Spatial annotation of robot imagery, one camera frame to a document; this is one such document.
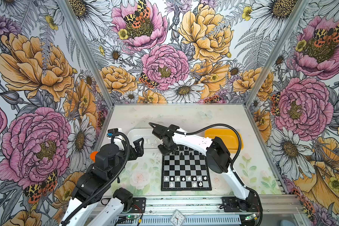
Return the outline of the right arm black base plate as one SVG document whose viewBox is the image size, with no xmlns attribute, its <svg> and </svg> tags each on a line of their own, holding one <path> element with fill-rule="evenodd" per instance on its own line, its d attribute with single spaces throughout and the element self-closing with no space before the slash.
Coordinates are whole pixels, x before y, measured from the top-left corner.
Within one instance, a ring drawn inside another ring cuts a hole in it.
<svg viewBox="0 0 339 226">
<path fill-rule="evenodd" d="M 225 196 L 221 198 L 222 204 L 220 206 L 224 212 L 262 212 L 258 199 L 249 198 L 242 200 L 235 196 Z"/>
</svg>

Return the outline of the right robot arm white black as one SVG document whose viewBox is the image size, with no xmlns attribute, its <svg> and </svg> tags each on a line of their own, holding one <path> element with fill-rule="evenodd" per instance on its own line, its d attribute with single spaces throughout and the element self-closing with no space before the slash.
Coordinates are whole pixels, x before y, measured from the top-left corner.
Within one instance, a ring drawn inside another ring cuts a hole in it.
<svg viewBox="0 0 339 226">
<path fill-rule="evenodd" d="M 234 162 L 240 154 L 242 141 L 238 131 L 223 123 L 207 126 L 195 132 L 187 132 L 176 125 L 165 127 L 163 125 L 150 122 L 153 128 L 152 134 L 162 140 L 158 149 L 163 155 L 168 155 L 176 151 L 178 145 L 189 147 L 206 156 L 208 167 L 217 174 L 222 174 L 225 181 L 231 187 L 239 211 L 249 211 L 252 206 L 259 208 L 262 213 L 263 208 L 259 194 L 252 188 L 246 186 L 234 169 Z M 226 127 L 235 133 L 238 140 L 238 147 L 234 157 L 231 157 L 228 148 L 220 137 L 201 137 L 198 134 L 214 127 Z"/>
</svg>

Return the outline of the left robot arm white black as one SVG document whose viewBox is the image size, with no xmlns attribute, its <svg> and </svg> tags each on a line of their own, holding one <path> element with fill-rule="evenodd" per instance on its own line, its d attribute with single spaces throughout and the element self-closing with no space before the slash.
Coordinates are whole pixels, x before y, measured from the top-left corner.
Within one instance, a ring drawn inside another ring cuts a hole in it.
<svg viewBox="0 0 339 226">
<path fill-rule="evenodd" d="M 109 144 L 101 146 L 91 155 L 94 163 L 78 179 L 72 192 L 61 226 L 83 226 L 103 195 L 124 170 L 128 161 L 144 154 L 144 139 L 131 145 L 128 138 L 113 137 Z M 125 188 L 115 191 L 105 208 L 91 221 L 91 226 L 106 226 L 112 219 L 132 206 L 133 194 Z"/>
</svg>

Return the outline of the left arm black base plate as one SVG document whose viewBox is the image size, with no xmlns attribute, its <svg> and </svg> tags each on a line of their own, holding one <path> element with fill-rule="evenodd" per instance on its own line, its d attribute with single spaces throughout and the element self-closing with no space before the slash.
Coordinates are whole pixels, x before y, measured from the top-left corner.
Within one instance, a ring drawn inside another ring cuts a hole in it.
<svg viewBox="0 0 339 226">
<path fill-rule="evenodd" d="M 144 197 L 133 198 L 132 203 L 128 207 L 124 208 L 123 213 L 131 213 L 131 214 L 145 213 L 146 201 L 147 199 Z"/>
</svg>

